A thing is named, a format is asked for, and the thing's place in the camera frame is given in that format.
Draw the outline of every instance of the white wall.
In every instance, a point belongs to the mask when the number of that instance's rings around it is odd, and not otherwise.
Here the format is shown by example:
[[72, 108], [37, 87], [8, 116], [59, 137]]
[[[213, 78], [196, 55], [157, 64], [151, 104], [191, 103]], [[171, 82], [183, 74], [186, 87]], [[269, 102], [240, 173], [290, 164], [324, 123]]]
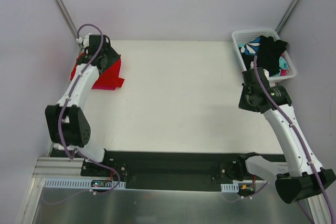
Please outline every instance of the white wall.
[[[302, 0], [280, 37], [298, 75], [286, 83], [307, 141], [336, 172], [336, 0]], [[328, 190], [336, 207], [336, 185]]]
[[38, 156], [44, 109], [66, 88], [77, 46], [53, 0], [0, 0], [0, 223], [14, 223]]
[[75, 24], [112, 40], [231, 41], [239, 29], [275, 29], [291, 0], [63, 0]]

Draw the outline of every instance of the laundry basket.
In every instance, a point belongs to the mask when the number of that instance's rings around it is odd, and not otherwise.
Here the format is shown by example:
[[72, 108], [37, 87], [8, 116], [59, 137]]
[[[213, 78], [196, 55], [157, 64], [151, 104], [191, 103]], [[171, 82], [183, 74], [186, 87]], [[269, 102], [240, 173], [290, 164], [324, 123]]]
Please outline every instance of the laundry basket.
[[[240, 50], [238, 48], [238, 45], [247, 44], [251, 40], [254, 40], [254, 39], [258, 38], [261, 35], [263, 35], [265, 37], [272, 36], [274, 38], [274, 40], [280, 39], [277, 32], [272, 30], [272, 29], [241, 30], [241, 31], [234, 31], [232, 33], [233, 43], [235, 44], [235, 53], [236, 53], [236, 56], [238, 58], [238, 62], [240, 64], [240, 67], [241, 67], [242, 71], [246, 71], [246, 67], [245, 67], [243, 58], [241, 57], [242, 55], [240, 54]], [[296, 76], [296, 69], [295, 69], [292, 61], [290, 60], [287, 51], [285, 51], [282, 54], [282, 56], [284, 57], [284, 59], [287, 62], [287, 65], [288, 65], [286, 75], [285, 76], [269, 77], [269, 82], [279, 82], [279, 81], [286, 80], [286, 79], [289, 79], [289, 78], [293, 78], [294, 76]]]

